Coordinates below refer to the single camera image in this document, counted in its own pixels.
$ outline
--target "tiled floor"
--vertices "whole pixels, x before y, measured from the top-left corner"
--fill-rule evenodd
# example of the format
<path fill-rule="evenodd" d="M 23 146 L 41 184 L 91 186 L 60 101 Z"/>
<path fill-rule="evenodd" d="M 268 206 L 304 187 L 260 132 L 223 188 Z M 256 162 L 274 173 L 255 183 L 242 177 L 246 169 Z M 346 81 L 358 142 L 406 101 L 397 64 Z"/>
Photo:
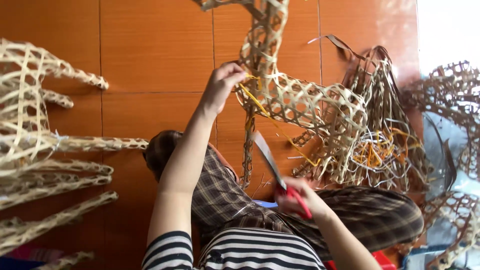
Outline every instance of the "tiled floor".
<path fill-rule="evenodd" d="M 101 74 L 110 89 L 70 80 L 45 80 L 44 87 L 71 95 L 75 106 L 49 107 L 53 129 L 60 134 L 151 138 L 164 129 L 184 129 L 211 70 L 236 59 L 250 17 L 238 5 L 202 12 L 189 0 L 0 0 L 0 34 L 45 47 L 73 66 Z M 347 67 L 328 40 L 335 34 L 362 52 L 385 46 L 401 84 L 419 77 L 415 0 L 290 1 L 288 24 L 279 53 L 281 71 L 322 83 L 341 82 Z M 421 130 L 421 118 L 415 119 Z M 232 94 L 211 135 L 240 174 L 245 113 Z M 282 125 L 289 135 L 301 129 Z M 267 119 L 257 120 L 284 173 L 301 162 Z M 102 192 L 115 190 L 117 202 L 84 216 L 82 223 L 55 229 L 36 243 L 66 251 L 94 250 L 97 259 L 85 269 L 138 268 L 155 197 L 155 181 L 139 151 L 89 153 L 83 158 L 113 166 L 111 184 L 49 197 L 1 213 L 40 219 Z M 254 154 L 252 195 L 269 179 Z M 271 187 L 255 198 L 268 198 Z"/>

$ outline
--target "red scissors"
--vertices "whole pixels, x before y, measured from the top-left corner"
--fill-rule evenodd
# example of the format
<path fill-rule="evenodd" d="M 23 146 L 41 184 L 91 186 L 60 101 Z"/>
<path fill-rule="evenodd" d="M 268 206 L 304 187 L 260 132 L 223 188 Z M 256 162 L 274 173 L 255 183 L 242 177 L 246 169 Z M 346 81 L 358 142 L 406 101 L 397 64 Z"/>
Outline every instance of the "red scissors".
<path fill-rule="evenodd" d="M 310 213 L 310 210 L 308 209 L 307 205 L 301 198 L 300 194 L 291 186 L 287 186 L 287 184 L 285 184 L 285 182 L 283 181 L 282 176 L 278 171 L 278 167 L 275 164 L 275 160 L 273 159 L 272 152 L 270 151 L 270 148 L 268 147 L 267 142 L 262 137 L 260 132 L 257 131 L 255 132 L 255 134 L 253 134 L 253 141 L 257 144 L 258 148 L 260 149 L 260 152 L 262 153 L 262 156 L 266 160 L 268 168 L 270 169 L 270 171 L 272 172 L 272 174 L 276 179 L 275 192 L 281 193 L 287 196 L 288 198 L 295 198 L 304 211 L 304 213 L 297 212 L 297 214 L 301 216 L 303 219 L 311 219 L 312 213 Z"/>

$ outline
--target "person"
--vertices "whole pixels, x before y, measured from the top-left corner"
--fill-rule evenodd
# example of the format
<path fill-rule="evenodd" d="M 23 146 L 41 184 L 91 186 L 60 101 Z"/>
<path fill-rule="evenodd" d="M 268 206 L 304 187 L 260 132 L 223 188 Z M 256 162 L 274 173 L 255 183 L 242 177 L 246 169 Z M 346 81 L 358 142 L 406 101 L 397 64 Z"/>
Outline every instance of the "person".
<path fill-rule="evenodd" d="M 295 200 L 277 196 L 274 209 L 253 203 L 208 143 L 231 89 L 245 76 L 235 62 L 213 70 L 185 132 L 160 132 L 145 150 L 158 185 L 143 269 L 197 269 L 191 221 L 203 246 L 200 269 L 325 269 L 322 261 L 331 259 L 339 270 L 381 269 L 370 252 L 421 233 L 421 211 L 411 199 L 364 186 L 315 192 L 285 177 L 312 213 L 303 220 Z"/>

